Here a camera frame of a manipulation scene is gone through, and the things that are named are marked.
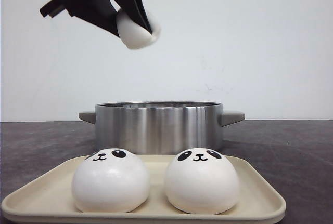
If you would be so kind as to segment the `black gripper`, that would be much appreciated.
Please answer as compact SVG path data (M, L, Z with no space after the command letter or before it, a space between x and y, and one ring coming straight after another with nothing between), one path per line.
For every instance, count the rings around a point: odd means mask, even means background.
M138 25L152 33L142 0L115 0L120 8ZM51 0L40 9L43 17L55 17L63 10L119 37L117 11L110 0Z

